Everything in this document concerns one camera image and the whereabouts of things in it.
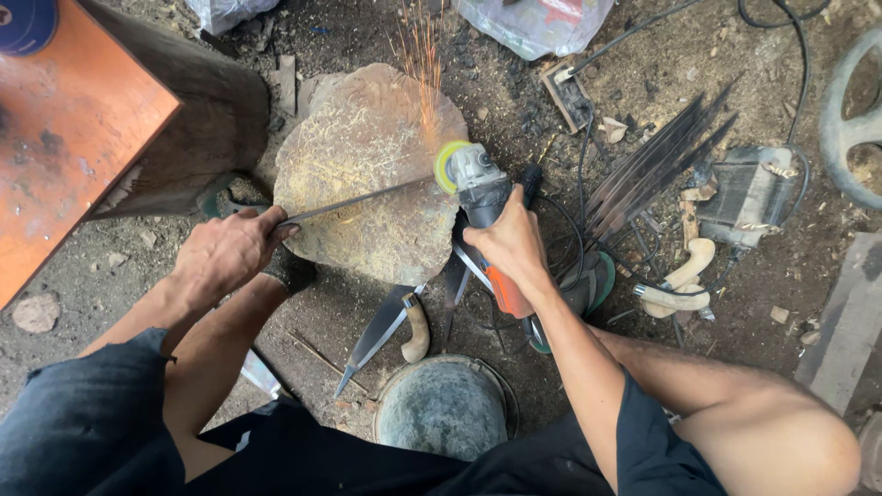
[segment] metal bucket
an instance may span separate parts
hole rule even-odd
[[[471,462],[508,440],[497,373],[462,355],[426,358],[396,373],[374,415],[379,444]]]

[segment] wooden block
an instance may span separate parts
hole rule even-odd
[[[836,286],[821,313],[818,344],[808,348],[794,379],[840,415],[882,328],[882,234],[855,233]]]
[[[683,247],[688,249],[689,242],[699,237],[699,220],[695,217],[695,204],[689,200],[681,201],[680,215],[683,219]]]

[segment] orange metal sheet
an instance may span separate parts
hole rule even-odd
[[[182,105],[79,4],[58,7],[43,51],[0,56],[0,307]]]

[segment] hand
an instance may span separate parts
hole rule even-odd
[[[487,261],[512,278],[524,296],[550,281],[545,245],[536,214],[524,207],[524,187],[516,184],[505,209],[487,229],[466,228],[463,240],[481,251]]]
[[[199,224],[181,245],[169,277],[183,285],[188,303],[214,306],[253,279],[279,243],[300,230],[297,225],[275,229],[286,218],[285,209],[273,206],[262,215],[247,208]]]

